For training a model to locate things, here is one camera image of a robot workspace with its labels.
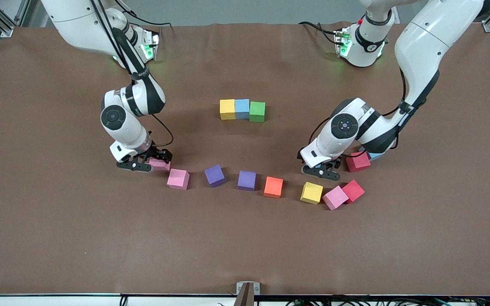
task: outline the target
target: floor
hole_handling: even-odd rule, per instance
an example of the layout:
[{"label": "floor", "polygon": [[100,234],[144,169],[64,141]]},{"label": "floor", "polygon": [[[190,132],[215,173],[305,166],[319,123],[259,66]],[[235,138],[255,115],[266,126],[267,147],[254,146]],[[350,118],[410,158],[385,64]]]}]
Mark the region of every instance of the floor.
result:
[{"label": "floor", "polygon": [[[22,0],[0,0],[12,16]],[[420,0],[399,6],[400,23],[408,23],[427,3]],[[360,2],[349,0],[128,0],[128,6],[140,17],[174,26],[202,26],[212,23],[335,23],[356,21],[364,13]],[[53,26],[39,0],[32,0],[28,26]]]}]

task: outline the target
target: brown table mat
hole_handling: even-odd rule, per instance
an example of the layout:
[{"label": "brown table mat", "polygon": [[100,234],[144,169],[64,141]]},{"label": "brown table mat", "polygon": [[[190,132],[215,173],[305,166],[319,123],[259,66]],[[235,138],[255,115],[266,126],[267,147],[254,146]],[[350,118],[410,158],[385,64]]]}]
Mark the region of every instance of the brown table mat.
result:
[{"label": "brown table mat", "polygon": [[[336,28],[343,24],[332,25]],[[343,99],[380,112],[400,101],[393,47],[371,68],[336,58],[299,25],[164,28],[149,64],[168,103],[174,168],[117,169],[100,122],[103,94],[129,82],[109,56],[55,29],[0,42],[0,293],[490,295],[490,34],[474,24],[442,61],[428,102],[398,149],[360,173],[366,194],[328,211],[299,201],[297,151]],[[222,121],[218,100],[267,103],[267,121]],[[167,134],[150,117],[153,138]],[[229,182],[210,188],[220,164]],[[237,189],[240,170],[285,180],[281,199]]]}]

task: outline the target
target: orange cube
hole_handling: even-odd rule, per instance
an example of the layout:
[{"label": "orange cube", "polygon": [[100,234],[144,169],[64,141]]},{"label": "orange cube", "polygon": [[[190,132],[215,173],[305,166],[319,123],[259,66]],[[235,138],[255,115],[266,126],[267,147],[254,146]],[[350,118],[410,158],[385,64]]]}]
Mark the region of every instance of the orange cube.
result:
[{"label": "orange cube", "polygon": [[266,187],[264,188],[264,196],[269,196],[270,198],[281,197],[282,191],[282,178],[272,178],[268,176],[266,178]]}]

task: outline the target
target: black band on robot arm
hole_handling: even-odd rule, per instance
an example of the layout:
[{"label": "black band on robot arm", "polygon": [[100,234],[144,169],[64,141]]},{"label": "black band on robot arm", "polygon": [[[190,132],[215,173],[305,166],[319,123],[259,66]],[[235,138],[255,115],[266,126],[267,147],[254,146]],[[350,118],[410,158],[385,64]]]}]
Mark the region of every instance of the black band on robot arm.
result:
[{"label": "black band on robot arm", "polygon": [[154,83],[152,83],[149,77],[151,76],[150,71],[148,71],[146,65],[144,65],[142,61],[139,60],[136,51],[132,49],[132,47],[128,43],[128,38],[126,37],[126,34],[124,34],[122,30],[113,29],[113,36],[115,37],[117,44],[122,48],[122,51],[126,54],[127,58],[129,58],[135,70],[139,71],[139,73],[135,72],[131,74],[130,77],[136,82],[142,81],[145,84],[148,113],[157,114],[161,112],[162,108],[165,106],[165,103],[160,98],[160,95],[158,95],[158,91],[156,91]]}]

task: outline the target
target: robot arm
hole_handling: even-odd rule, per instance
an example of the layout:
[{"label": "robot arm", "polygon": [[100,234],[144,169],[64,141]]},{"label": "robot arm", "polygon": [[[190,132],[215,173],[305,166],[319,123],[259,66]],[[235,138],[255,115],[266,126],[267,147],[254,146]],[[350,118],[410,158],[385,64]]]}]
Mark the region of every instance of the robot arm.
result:
[{"label": "robot arm", "polygon": [[[300,151],[307,167],[332,161],[354,139],[370,153],[389,150],[410,117],[426,102],[438,80],[441,59],[472,23],[482,4],[483,0],[430,0],[395,45],[396,59],[410,85],[397,112],[388,119],[360,98],[340,103],[319,137]],[[351,126],[341,121],[342,116]]]},{"label": "robot arm", "polygon": [[103,2],[107,0],[42,2],[67,43],[81,50],[111,55],[130,74],[131,84],[108,91],[101,104],[100,120],[115,139],[110,149],[117,166],[148,171],[150,167],[144,162],[150,157],[169,162],[171,153],[158,150],[150,133],[137,120],[159,113],[165,106],[165,95],[146,66],[154,58],[158,36],[130,25],[124,14],[114,8],[105,10]]}]

